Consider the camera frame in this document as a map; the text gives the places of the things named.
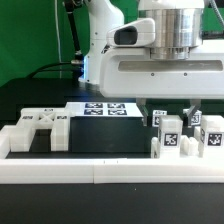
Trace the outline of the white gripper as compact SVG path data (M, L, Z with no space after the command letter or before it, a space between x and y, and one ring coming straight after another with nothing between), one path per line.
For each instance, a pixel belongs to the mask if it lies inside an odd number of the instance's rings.
M109 49L100 67L100 92L105 97L137 98L144 126L148 125L145 98L191 99L183 114L192 127L200 99L224 97L224 39L171 48L172 56L157 50L157 39L151 18L110 30L106 35Z

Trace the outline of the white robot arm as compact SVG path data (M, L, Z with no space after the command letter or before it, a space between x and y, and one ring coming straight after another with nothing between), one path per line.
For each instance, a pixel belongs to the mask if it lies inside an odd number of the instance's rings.
M86 4L92 46L72 62L78 81L105 97L188 99L192 116L203 99L224 99L224 14L215 0L139 0L124 22L109 0Z

